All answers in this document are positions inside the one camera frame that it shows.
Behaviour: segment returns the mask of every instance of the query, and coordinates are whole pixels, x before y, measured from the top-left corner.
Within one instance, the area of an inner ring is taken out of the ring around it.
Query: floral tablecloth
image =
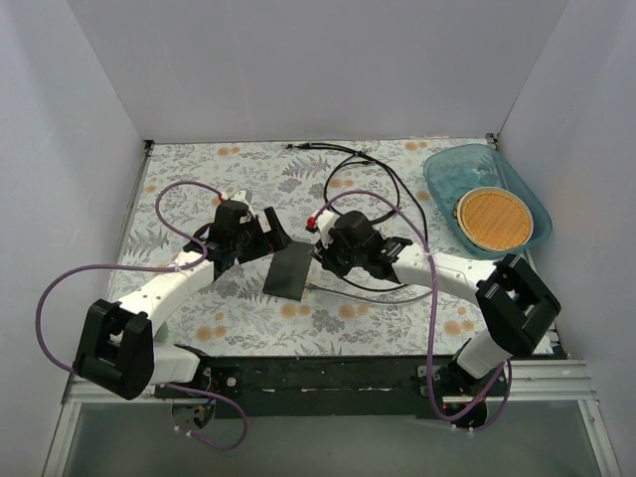
[[[430,198],[422,163],[435,152],[470,143],[485,141],[423,138],[343,144],[365,149],[396,169],[426,212],[433,251],[469,256]],[[184,179],[211,184],[228,194],[250,189],[257,213],[273,206],[283,227],[294,239],[314,242],[317,238],[304,230],[307,218],[323,204],[323,184],[345,157],[335,151],[286,150],[279,142],[155,145],[122,262],[167,265],[180,251],[183,239],[161,226],[153,207],[163,187]],[[334,195],[349,189],[371,190],[395,199],[393,183],[377,166],[352,166],[339,171],[330,183],[329,193]],[[217,204],[218,199],[207,191],[184,186],[164,198],[162,211],[176,227],[193,233],[214,219]],[[348,196],[338,207],[357,209],[371,218],[387,210],[368,196]],[[421,217],[405,193],[401,194],[401,208],[421,225]],[[386,235],[416,241],[414,233],[398,217],[389,219],[381,227]],[[158,339],[191,345],[212,356],[426,353],[430,297],[407,306],[372,305],[306,290],[300,303],[292,302],[261,292],[270,262],[271,256],[233,267],[175,312],[168,322],[167,333],[159,333]],[[391,286],[374,280],[364,271],[352,272],[350,278],[371,287]],[[144,273],[116,272],[111,297],[123,296],[148,279]],[[317,262],[311,265],[308,281],[360,294],[323,271]],[[392,297],[404,298],[425,291],[425,288],[412,286]],[[453,354],[484,328],[477,307],[442,293],[434,353]],[[547,339],[537,352],[552,352]]]

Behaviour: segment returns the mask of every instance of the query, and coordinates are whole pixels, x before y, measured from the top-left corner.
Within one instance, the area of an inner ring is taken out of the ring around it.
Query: blue plastic basket
[[[553,231],[553,221],[546,208],[498,151],[482,144],[453,147],[430,156],[424,162],[428,191],[448,224],[464,246],[481,258],[498,258],[519,253],[546,241]],[[533,235],[527,243],[506,251],[488,251],[468,239],[453,217],[455,204],[469,191],[479,187],[499,187],[519,197],[533,215]]]

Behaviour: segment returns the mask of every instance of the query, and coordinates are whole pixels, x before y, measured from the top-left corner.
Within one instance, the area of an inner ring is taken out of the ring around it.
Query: wooden round disc
[[[487,250],[523,245],[533,232],[526,204],[511,192],[494,187],[476,189],[461,198],[457,219],[468,238]]]

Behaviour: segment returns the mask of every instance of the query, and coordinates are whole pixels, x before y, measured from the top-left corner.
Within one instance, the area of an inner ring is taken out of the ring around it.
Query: robotic arm
[[[359,266],[395,283],[432,284],[428,254],[407,238],[384,238],[360,212],[341,217],[325,211],[312,221],[318,232],[314,257],[343,277]],[[520,256],[497,262],[434,255],[439,290],[481,308],[487,330],[466,342],[439,370],[449,393],[469,393],[511,356],[529,357],[560,313],[560,304]]]
[[[187,347],[154,346],[157,330],[193,293],[237,261],[255,260],[291,243],[273,208],[264,211],[270,231],[263,231],[250,200],[251,194],[241,191],[222,201],[215,221],[195,232],[207,248],[199,265],[179,269],[203,254],[190,241],[172,263],[174,272],[155,276],[114,303],[95,301],[86,314],[75,373],[126,399],[136,398],[148,385],[191,382],[202,354]]]

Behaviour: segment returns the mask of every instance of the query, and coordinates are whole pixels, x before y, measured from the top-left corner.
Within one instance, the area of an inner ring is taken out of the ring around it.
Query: white wall
[[[0,475],[40,475],[67,375],[40,352],[36,302],[82,263],[113,261],[142,142],[64,0],[0,0]],[[106,274],[45,310],[70,363]]]
[[[570,0],[501,134],[554,219],[538,267],[625,476],[636,475],[635,26],[635,0]]]
[[[567,0],[69,0],[145,139],[497,132]]]

